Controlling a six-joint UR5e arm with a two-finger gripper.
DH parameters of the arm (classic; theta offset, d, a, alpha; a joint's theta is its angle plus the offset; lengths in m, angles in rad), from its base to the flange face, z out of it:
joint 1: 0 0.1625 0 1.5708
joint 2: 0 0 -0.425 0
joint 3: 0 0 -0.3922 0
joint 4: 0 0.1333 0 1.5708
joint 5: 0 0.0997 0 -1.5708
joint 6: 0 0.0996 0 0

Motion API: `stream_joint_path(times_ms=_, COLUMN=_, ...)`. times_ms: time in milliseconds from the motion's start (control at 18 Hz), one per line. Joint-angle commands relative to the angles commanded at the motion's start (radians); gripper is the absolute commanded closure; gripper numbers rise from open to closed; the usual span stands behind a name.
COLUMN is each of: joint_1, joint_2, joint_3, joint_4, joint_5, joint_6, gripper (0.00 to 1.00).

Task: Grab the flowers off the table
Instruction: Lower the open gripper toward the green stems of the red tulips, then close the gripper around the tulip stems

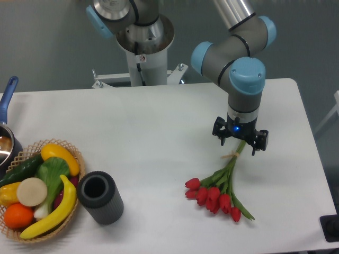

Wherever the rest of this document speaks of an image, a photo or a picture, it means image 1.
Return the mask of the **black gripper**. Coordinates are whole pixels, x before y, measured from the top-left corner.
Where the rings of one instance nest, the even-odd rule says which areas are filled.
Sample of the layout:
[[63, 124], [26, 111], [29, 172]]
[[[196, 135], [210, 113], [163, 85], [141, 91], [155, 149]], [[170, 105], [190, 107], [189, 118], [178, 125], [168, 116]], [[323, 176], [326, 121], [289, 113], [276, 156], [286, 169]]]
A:
[[227, 116], [227, 122], [217, 117], [212, 129], [212, 135], [218, 137], [221, 146], [225, 144], [226, 138], [234, 137], [246, 141], [252, 147], [252, 156], [257, 151], [265, 151], [269, 141], [268, 130], [256, 130], [257, 119], [240, 123]]

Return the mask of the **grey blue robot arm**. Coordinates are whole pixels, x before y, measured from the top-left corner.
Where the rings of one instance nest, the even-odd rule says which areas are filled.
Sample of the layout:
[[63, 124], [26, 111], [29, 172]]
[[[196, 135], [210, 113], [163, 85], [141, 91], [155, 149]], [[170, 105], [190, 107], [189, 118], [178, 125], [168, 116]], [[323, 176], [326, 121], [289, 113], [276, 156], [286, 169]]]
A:
[[[228, 93], [227, 118], [218, 117], [212, 133], [221, 142], [245, 141], [253, 151], [265, 150], [269, 133], [256, 121], [266, 69], [255, 58], [276, 38], [274, 23], [257, 16], [248, 1], [214, 1], [230, 37], [215, 45], [201, 42], [191, 66]], [[174, 40], [171, 21], [159, 12], [158, 1], [94, 1], [86, 14], [104, 38], [115, 37], [125, 51], [132, 86], [167, 85], [167, 50]]]

